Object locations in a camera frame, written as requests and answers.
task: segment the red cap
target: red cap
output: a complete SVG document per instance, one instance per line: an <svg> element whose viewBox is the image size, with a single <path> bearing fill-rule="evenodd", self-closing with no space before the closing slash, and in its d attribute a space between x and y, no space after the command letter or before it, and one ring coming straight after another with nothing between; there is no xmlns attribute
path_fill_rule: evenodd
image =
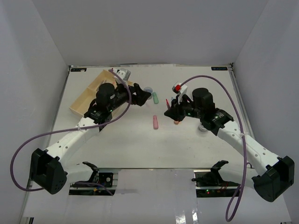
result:
<svg viewBox="0 0 299 224"><path fill-rule="evenodd" d="M181 89L180 85L177 85L176 88L175 88L176 91L179 91L180 89Z"/></svg>

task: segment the black label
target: black label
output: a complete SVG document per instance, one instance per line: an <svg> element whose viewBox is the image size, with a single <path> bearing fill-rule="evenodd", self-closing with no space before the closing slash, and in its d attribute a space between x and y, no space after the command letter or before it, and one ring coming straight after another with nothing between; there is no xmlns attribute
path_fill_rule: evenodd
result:
<svg viewBox="0 0 299 224"><path fill-rule="evenodd" d="M227 67L211 67L212 71L227 71Z"/></svg>
<svg viewBox="0 0 299 224"><path fill-rule="evenodd" d="M72 68L71 71L86 71L87 68Z"/></svg>

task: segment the white wall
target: white wall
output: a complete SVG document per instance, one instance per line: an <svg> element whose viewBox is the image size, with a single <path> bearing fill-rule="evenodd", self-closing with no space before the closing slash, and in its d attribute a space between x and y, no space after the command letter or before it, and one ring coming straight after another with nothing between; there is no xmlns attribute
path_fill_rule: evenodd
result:
<svg viewBox="0 0 299 224"><path fill-rule="evenodd" d="M0 1L0 223L18 223L25 193L10 179L9 163L21 143L50 130L67 66L31 0ZM17 180L26 186L31 152L15 162Z"/></svg>
<svg viewBox="0 0 299 224"><path fill-rule="evenodd" d="M235 63L235 74L256 139L295 161L295 184L285 193L299 223L299 2L271 0Z"/></svg>
<svg viewBox="0 0 299 224"><path fill-rule="evenodd" d="M227 64L268 0L33 0L68 65Z"/></svg>

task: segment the green marker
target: green marker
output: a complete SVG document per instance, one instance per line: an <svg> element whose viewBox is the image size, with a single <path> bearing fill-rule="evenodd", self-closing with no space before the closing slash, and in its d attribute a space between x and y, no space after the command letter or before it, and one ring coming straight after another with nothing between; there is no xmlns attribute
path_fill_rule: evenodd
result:
<svg viewBox="0 0 299 224"><path fill-rule="evenodd" d="M154 104L158 104L159 103L159 99L158 99L158 96L156 94L156 92L153 92L153 99L154 99Z"/></svg>

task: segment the pink marker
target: pink marker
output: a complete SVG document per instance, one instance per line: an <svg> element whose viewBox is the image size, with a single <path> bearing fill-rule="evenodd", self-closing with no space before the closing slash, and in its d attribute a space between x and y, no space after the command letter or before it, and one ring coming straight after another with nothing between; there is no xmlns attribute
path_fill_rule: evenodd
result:
<svg viewBox="0 0 299 224"><path fill-rule="evenodd" d="M154 129L157 130L159 128L158 125L158 118L156 115L153 116L153 125L154 125Z"/></svg>

